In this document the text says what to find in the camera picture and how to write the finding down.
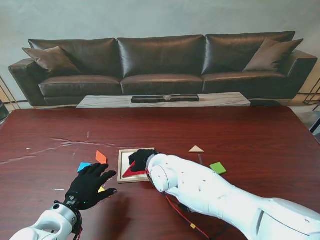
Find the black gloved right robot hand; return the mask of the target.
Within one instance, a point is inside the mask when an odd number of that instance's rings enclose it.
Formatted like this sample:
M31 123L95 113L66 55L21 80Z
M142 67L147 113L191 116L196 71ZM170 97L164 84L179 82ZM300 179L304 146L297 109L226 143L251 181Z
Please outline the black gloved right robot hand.
M134 173L145 171L149 157L156 154L157 151L154 149L139 149L128 157L130 170Z

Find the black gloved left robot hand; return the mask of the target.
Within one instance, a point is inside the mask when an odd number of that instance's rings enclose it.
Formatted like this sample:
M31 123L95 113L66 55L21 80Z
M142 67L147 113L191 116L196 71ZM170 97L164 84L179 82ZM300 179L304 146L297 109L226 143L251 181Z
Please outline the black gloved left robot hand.
M115 188L99 192L99 189L117 174L114 170L107 170L108 167L108 164L95 163L81 170L65 194L63 203L84 211L116 194Z

